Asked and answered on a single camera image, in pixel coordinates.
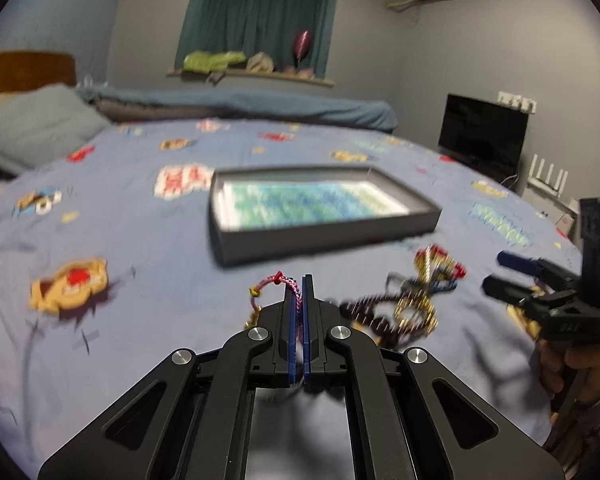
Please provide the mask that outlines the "right hand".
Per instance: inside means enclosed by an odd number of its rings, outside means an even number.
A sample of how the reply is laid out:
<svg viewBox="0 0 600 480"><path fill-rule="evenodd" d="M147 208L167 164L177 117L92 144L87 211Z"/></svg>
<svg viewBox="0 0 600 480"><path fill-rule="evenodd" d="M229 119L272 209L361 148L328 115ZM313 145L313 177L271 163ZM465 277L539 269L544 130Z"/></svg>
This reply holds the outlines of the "right hand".
<svg viewBox="0 0 600 480"><path fill-rule="evenodd" d="M558 351L548 341L540 339L536 350L540 382L551 399L565 388L562 370L571 368L585 371L585 380L577 400L581 403L595 403L600 400L600 342L592 346Z"/></svg>

